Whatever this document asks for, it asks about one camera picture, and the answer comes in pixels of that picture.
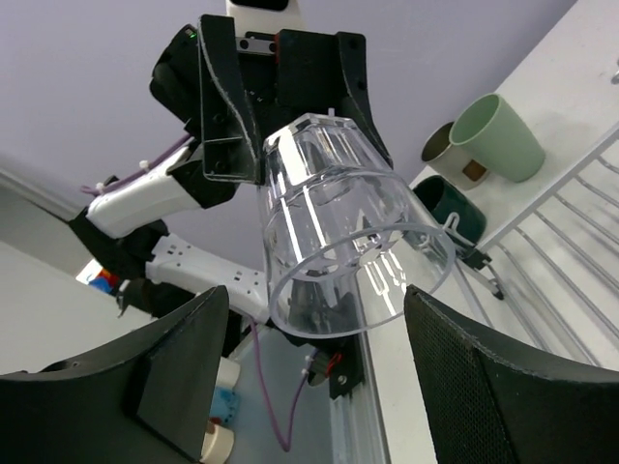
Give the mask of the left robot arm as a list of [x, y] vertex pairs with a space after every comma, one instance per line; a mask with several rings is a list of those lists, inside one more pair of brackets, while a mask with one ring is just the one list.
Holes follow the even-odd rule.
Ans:
[[247, 223], [233, 228], [230, 201], [240, 185], [263, 180], [264, 140], [298, 116], [334, 110], [382, 148], [366, 83], [361, 34], [243, 30], [239, 19], [206, 14], [173, 37], [149, 84], [184, 136], [150, 166], [96, 188], [69, 226], [125, 279], [145, 276], [156, 244], [173, 234], [255, 262], [257, 232]]

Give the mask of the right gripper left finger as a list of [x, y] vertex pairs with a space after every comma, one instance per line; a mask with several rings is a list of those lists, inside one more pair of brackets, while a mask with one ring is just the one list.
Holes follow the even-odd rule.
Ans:
[[228, 310], [217, 286], [96, 349], [3, 375], [2, 462], [198, 462]]

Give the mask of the dark green ceramic mug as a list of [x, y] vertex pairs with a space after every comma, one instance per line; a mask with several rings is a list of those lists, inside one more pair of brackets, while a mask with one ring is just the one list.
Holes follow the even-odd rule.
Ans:
[[439, 224], [457, 213], [457, 233], [476, 245], [486, 231], [486, 216], [456, 187], [443, 177], [430, 176], [413, 188], [413, 192]]

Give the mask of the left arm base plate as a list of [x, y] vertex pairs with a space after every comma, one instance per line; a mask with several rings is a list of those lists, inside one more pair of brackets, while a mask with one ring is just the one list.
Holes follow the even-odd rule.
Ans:
[[317, 350], [310, 363], [310, 378], [322, 377], [329, 383], [330, 398], [350, 395], [366, 380], [361, 337], [357, 335], [310, 339], [289, 334], [284, 337], [295, 347], [309, 345]]

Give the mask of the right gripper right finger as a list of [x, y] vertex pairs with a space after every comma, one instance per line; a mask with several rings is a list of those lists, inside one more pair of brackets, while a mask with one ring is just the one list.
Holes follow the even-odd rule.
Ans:
[[617, 462], [617, 372], [534, 348], [415, 286], [404, 317], [438, 462]]

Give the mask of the clear glass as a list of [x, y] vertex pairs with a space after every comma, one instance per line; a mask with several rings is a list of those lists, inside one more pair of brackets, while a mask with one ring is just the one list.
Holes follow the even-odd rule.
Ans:
[[350, 119], [307, 114], [264, 142], [258, 191], [270, 315], [302, 338], [358, 334], [438, 289], [455, 246]]

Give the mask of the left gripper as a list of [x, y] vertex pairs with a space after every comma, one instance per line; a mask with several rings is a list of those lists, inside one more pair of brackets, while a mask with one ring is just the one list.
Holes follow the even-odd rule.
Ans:
[[259, 184], [257, 126], [285, 126], [311, 112], [351, 118], [380, 156], [392, 158], [373, 122], [364, 35], [283, 29], [235, 36], [231, 17], [197, 23], [204, 176]]

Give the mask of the light green plastic cup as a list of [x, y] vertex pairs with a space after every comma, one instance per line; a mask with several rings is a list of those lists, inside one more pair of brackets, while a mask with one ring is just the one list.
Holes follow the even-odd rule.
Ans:
[[471, 103], [456, 118], [449, 139], [487, 170], [513, 183], [530, 179], [545, 163], [545, 150], [536, 136], [498, 94]]

